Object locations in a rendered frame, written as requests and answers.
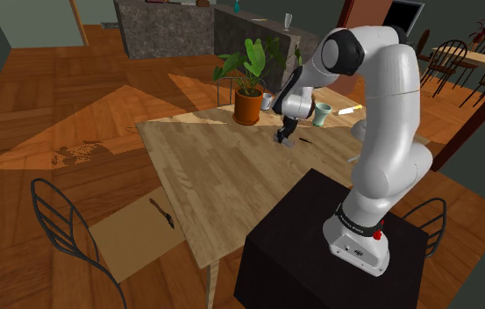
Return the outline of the pale green vase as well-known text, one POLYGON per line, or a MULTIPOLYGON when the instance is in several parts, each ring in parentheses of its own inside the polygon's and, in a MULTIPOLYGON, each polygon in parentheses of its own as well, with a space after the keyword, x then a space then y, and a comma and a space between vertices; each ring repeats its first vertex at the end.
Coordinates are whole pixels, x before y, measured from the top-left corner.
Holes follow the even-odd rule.
POLYGON ((322 126, 326 117, 332 112, 330 105, 325 103, 316 103, 314 110, 314 118, 312 124, 314 126, 322 126))

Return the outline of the green plant in orange pot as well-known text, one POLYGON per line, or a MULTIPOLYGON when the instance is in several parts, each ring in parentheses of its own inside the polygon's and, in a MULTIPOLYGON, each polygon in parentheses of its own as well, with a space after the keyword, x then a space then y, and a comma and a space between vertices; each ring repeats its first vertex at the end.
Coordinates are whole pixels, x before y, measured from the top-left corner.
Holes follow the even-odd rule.
POLYGON ((222 67, 216 66, 213 70, 212 79, 218 82, 229 73, 234 71, 232 76, 238 88, 234 94, 233 119, 244 126, 255 125, 260 119, 260 107, 264 91, 256 87, 262 77, 267 75, 270 70, 265 70, 268 62, 275 60, 283 69, 286 68, 288 58, 295 56, 299 63, 302 57, 298 48, 293 54, 285 56, 280 51, 280 38, 267 36, 266 44, 263 45, 261 39, 246 39, 246 54, 240 52, 233 54, 220 54, 218 57, 225 59, 222 67))

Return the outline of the light wooden table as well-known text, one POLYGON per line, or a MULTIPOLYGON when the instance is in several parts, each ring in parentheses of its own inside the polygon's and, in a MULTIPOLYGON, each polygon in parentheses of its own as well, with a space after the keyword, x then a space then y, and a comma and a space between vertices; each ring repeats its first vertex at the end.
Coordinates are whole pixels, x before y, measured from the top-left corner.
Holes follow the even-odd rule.
POLYGON ((303 121, 291 136, 293 147, 273 140, 282 119, 271 111, 261 112, 254 126, 236 123, 230 105, 137 124, 196 264, 207 271, 204 309, 212 309, 220 259, 244 245, 307 171, 351 185, 355 161, 347 160, 361 143, 350 129, 366 111, 339 116, 354 101, 328 88, 316 97, 334 112, 321 127, 303 121))

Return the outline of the black robot stand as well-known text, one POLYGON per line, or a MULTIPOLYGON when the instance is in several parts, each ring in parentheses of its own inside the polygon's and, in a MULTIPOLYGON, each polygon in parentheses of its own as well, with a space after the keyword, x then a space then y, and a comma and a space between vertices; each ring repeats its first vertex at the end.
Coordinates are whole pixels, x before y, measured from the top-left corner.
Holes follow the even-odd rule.
POLYGON ((234 296, 246 309, 417 309, 428 235, 384 218, 390 261, 374 277, 333 255, 323 224, 349 190, 310 169, 246 237, 234 296))

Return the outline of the brown door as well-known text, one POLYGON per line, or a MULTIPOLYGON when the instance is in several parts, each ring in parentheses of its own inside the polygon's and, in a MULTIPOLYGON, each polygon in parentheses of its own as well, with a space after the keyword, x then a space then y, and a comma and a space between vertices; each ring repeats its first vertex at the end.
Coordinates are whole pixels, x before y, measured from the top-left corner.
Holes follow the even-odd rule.
POLYGON ((337 27, 382 25, 393 0, 345 0, 337 27))

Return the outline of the grey stone kitchen counter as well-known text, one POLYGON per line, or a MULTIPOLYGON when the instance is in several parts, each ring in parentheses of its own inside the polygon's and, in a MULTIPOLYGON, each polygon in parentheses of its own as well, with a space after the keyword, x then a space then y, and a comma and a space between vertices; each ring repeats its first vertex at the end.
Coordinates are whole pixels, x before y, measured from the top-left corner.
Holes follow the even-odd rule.
POLYGON ((216 65, 220 54, 246 52, 245 40, 277 38, 286 68, 270 61, 263 81, 278 91, 296 68, 292 55, 298 47, 302 60, 313 54, 317 35, 275 21, 262 21, 247 11, 236 13, 228 5, 198 7, 183 4, 147 3, 144 0, 113 0, 125 53, 132 60, 210 55, 216 65))

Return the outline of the pale wooden dining table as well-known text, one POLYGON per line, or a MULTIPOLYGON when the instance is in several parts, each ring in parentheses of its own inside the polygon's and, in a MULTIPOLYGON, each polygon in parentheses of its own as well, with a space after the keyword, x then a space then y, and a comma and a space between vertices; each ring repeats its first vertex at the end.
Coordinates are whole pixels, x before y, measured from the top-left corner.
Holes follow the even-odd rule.
POLYGON ((485 66, 485 19, 478 21, 478 24, 478 29, 468 36, 471 42, 465 43, 467 45, 467 56, 460 65, 468 63, 473 66, 485 66))

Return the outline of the yellow handled knife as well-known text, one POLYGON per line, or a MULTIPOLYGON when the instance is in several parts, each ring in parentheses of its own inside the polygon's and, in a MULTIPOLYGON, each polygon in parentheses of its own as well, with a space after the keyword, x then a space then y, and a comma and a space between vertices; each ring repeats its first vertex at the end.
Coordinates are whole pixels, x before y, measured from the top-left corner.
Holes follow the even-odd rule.
POLYGON ((355 105, 355 106, 351 106, 351 107, 347 107, 347 108, 344 108, 344 109, 341 109, 339 111, 337 111, 337 115, 346 115, 346 114, 350 114, 350 113, 353 113, 355 111, 358 111, 360 109, 362 109, 362 105, 361 104, 358 104, 358 105, 355 105))

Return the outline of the dark handled knife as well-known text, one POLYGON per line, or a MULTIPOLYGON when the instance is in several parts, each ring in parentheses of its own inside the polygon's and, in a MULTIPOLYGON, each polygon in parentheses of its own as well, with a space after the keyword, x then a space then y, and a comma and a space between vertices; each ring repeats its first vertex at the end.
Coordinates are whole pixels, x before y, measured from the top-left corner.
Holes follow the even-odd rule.
POLYGON ((153 198, 149 198, 149 202, 156 207, 159 213, 167 220, 171 228, 175 229, 175 223, 172 216, 169 213, 165 212, 153 198))

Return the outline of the black wall screen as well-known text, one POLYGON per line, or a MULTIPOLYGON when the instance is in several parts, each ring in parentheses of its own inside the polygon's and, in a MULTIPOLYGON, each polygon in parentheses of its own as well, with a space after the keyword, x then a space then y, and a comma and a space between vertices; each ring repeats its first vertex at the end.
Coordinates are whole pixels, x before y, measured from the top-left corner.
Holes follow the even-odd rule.
POLYGON ((409 35, 423 8, 424 3, 393 0, 383 25, 396 25, 409 35))

